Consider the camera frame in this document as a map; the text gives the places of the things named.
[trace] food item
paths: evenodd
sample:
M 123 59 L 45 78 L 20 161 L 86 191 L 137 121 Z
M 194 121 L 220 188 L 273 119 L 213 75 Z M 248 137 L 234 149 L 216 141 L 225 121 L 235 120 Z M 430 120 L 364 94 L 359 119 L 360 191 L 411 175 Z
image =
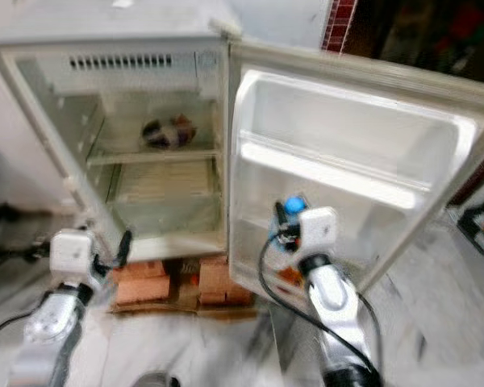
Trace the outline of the food item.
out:
M 147 123 L 142 130 L 142 138 L 151 147 L 175 149 L 189 144 L 196 132 L 192 122 L 180 114 L 170 119 L 169 125 L 161 125 L 159 119 Z

